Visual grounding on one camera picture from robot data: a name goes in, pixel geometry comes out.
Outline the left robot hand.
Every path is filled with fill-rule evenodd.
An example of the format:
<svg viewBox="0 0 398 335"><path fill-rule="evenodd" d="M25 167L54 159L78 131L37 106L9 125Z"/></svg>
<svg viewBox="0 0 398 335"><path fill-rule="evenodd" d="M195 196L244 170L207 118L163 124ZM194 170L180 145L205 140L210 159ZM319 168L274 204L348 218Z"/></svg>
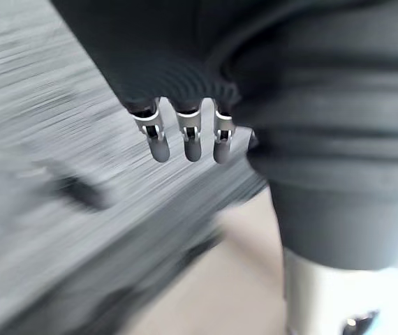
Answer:
<svg viewBox="0 0 398 335"><path fill-rule="evenodd" d="M387 334L398 267L398 1L54 1L147 138L190 161L215 102L214 158L253 131L283 246L290 334Z"/></svg>

